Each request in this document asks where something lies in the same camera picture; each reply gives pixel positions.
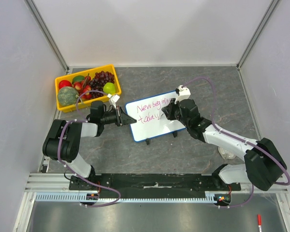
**small whiteboard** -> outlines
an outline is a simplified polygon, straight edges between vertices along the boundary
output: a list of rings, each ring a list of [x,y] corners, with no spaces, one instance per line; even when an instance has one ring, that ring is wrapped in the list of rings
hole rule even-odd
[[[161,111],[162,107],[170,103],[171,98],[176,97],[177,94],[172,91],[126,104],[127,114],[137,120],[130,124],[134,141],[144,141],[185,128],[177,120],[168,120]]]

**red grapes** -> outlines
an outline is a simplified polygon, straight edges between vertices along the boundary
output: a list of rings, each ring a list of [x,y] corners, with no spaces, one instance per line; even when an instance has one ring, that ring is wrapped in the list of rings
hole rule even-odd
[[[114,81],[115,76],[110,72],[96,72],[95,77],[89,82],[89,85],[92,90],[103,91],[103,87],[106,83],[111,82],[115,83]],[[102,93],[91,93],[91,99],[102,97]]]

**black mounting plate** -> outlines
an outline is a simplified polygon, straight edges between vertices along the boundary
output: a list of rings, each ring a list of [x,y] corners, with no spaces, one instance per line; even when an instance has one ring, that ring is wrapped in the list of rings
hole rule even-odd
[[[205,191],[229,191],[228,185],[217,187],[217,180],[202,174],[96,174],[94,183],[118,190],[122,198],[204,198]],[[240,184],[230,184],[240,191]],[[69,190],[97,190],[71,176]],[[117,198],[113,191],[101,190],[100,198]]]

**yellow basket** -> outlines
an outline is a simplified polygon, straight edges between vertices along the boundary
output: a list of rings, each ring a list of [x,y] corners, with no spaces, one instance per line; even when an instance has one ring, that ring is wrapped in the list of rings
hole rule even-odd
[[[72,83],[72,80],[73,80],[74,77],[76,77],[78,75],[87,76],[88,74],[89,74],[89,76],[91,76],[91,78],[94,78],[96,73],[100,73],[101,71],[110,72],[110,73],[114,74],[114,85],[115,85],[115,89],[116,89],[116,93],[115,94],[120,95],[121,94],[121,88],[120,88],[119,81],[118,81],[118,78],[117,78],[117,75],[116,75],[116,72],[115,72],[114,65],[113,64],[108,64],[108,65],[97,67],[97,68],[94,68],[94,69],[88,69],[88,70],[85,70],[85,71],[69,74],[69,75],[66,75],[66,76],[57,77],[55,79],[57,109],[60,110],[60,111],[65,112],[65,113],[73,111],[73,110],[76,110],[75,105],[62,106],[62,105],[59,104],[58,99],[57,99],[57,95],[58,95],[58,91],[59,91],[58,85],[59,85],[60,81],[68,80],[68,81],[70,81]],[[103,96],[103,97],[99,97],[99,98],[83,101],[83,103],[81,103],[81,101],[79,101],[78,108],[81,109],[81,108],[85,108],[87,106],[90,106],[93,101],[107,102],[108,100],[109,100],[109,98],[107,96]]]

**marker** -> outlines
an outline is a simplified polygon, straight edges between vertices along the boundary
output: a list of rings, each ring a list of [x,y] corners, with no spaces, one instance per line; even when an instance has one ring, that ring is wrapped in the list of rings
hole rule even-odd
[[[258,227],[259,227],[259,232],[262,232],[262,220],[261,220],[261,215],[258,214]]]

